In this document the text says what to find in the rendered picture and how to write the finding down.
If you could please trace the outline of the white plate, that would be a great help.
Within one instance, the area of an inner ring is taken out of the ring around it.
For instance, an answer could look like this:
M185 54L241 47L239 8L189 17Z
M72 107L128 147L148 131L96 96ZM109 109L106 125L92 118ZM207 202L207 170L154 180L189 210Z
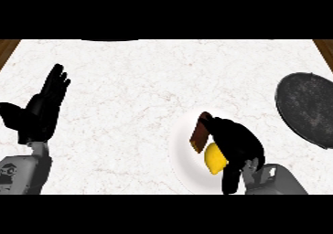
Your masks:
M232 119L232 115L223 110L202 106L188 111L174 122L168 137L168 159L173 173L192 194L221 194L221 172L216 175L204 164L204 153L196 153L190 146L189 139L195 130L198 116L202 112L213 117Z

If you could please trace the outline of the dark grey pan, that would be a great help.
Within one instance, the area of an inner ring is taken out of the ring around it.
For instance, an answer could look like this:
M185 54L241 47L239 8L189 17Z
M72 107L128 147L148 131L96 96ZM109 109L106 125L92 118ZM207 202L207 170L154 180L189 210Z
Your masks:
M292 132L333 149L333 81L313 73L286 75L275 93L276 111Z

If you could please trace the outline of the yellow lemon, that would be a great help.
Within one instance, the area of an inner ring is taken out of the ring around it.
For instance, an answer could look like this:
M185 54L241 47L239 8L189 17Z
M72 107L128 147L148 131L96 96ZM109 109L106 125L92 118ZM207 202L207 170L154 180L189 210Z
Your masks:
M205 148L204 164L213 175L216 175L223 170L226 165L229 164L227 159L224 155L221 154L216 143L210 143Z

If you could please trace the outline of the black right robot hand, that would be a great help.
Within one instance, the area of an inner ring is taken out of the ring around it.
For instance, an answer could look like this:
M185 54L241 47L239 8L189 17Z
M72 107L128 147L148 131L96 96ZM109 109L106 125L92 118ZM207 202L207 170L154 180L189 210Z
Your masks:
M211 118L207 128L219 150L229 161L221 175L221 192L227 195L238 190L245 162L252 162L250 167L252 172L261 169L264 164L261 142L252 132L229 119Z

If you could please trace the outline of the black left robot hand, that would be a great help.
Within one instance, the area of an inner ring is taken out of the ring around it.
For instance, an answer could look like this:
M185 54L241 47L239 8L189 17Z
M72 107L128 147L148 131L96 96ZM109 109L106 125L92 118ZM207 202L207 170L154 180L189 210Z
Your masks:
M0 102L0 117L4 126L18 132L18 144L46 143L53 136L60 103L71 80L66 78L63 66L55 64L46 77L40 93L24 108Z

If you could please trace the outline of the brown rectangular block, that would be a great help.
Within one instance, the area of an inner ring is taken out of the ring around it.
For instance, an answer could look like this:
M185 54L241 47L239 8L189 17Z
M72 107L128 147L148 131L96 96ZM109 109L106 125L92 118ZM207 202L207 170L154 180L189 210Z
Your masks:
M207 119L208 116L210 116L210 113L207 112L202 112L201 115L198 116L196 126L195 126L190 139L189 139L190 146L198 154L201 153L204 149L204 146L208 140L208 135L210 135L205 129L205 126L201 122L202 120Z

